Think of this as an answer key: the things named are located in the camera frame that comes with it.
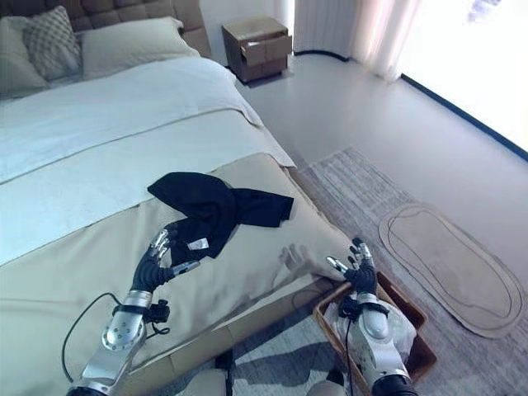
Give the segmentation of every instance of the metal forearm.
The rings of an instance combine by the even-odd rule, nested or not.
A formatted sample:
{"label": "metal forearm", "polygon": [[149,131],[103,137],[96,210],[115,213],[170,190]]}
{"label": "metal forearm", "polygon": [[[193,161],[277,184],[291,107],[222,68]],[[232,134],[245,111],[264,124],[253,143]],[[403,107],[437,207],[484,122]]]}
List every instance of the metal forearm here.
{"label": "metal forearm", "polygon": [[[124,304],[148,309],[152,294],[131,290]],[[95,389],[112,396],[119,392],[137,351],[147,337],[142,313],[117,311],[103,330],[101,343],[88,362],[77,387]]]}

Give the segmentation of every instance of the robotic hand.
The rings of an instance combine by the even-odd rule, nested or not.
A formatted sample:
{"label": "robotic hand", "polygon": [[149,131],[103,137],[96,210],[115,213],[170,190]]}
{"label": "robotic hand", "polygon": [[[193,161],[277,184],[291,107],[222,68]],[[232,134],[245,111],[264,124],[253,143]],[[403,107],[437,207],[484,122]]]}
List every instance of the robotic hand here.
{"label": "robotic hand", "polygon": [[352,269],[333,257],[327,257],[327,261],[356,287],[357,298],[347,296],[342,311],[356,325],[352,340],[358,343],[361,372],[373,396],[417,396],[394,345],[387,321],[389,312],[378,303],[378,281],[370,250],[359,238],[352,243],[355,247],[350,248],[352,257],[348,257]]}
{"label": "robotic hand", "polygon": [[113,318],[102,332],[96,353],[67,396],[113,396],[120,391],[132,359],[147,339],[145,324],[165,323],[168,319],[167,301],[152,304],[153,292],[175,276],[200,265],[200,262],[185,262],[170,268],[160,267],[161,259],[176,235],[177,225],[168,224],[149,244],[136,267],[125,302],[115,308]]}

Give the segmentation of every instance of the wooden basket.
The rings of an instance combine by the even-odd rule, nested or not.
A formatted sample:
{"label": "wooden basket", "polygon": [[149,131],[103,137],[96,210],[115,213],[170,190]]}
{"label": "wooden basket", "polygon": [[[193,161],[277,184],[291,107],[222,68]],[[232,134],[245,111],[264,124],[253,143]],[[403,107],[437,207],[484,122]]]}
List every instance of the wooden basket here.
{"label": "wooden basket", "polygon": [[[411,352],[406,364],[407,370],[411,379],[416,383],[436,362],[436,355],[431,348],[423,340],[418,333],[420,327],[427,320],[426,316],[413,304],[393,283],[381,272],[378,272],[378,298],[387,301],[394,306],[397,306],[403,314],[409,319],[412,325],[417,329],[417,336],[414,338]],[[319,323],[319,326],[327,336],[333,349],[341,356],[345,364],[346,359],[350,361],[351,376],[355,380],[357,386],[364,395],[370,395],[369,386],[366,383],[365,377],[361,374],[357,364],[347,356],[345,345],[339,339],[338,335],[333,331],[327,321],[324,319],[330,303],[339,303],[345,295],[353,292],[350,283],[345,283],[331,293],[327,298],[323,299],[313,309],[313,316]]]}

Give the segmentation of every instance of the white tag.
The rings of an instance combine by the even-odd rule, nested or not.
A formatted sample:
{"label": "white tag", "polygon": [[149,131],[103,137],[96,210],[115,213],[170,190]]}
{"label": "white tag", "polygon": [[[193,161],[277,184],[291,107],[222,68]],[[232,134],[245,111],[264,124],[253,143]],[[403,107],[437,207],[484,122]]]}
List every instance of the white tag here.
{"label": "white tag", "polygon": [[187,247],[189,248],[189,250],[206,249],[209,247],[209,242],[207,242],[207,238],[202,238],[202,239],[198,239],[195,242],[188,243]]}

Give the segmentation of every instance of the tufted headboard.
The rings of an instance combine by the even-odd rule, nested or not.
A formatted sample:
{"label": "tufted headboard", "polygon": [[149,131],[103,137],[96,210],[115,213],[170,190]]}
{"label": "tufted headboard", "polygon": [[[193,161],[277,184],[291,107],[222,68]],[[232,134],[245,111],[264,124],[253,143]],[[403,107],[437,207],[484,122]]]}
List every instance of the tufted headboard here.
{"label": "tufted headboard", "polygon": [[183,22],[183,39],[210,58],[199,0],[0,0],[0,15],[31,17],[63,5],[74,31],[138,19],[175,17]]}

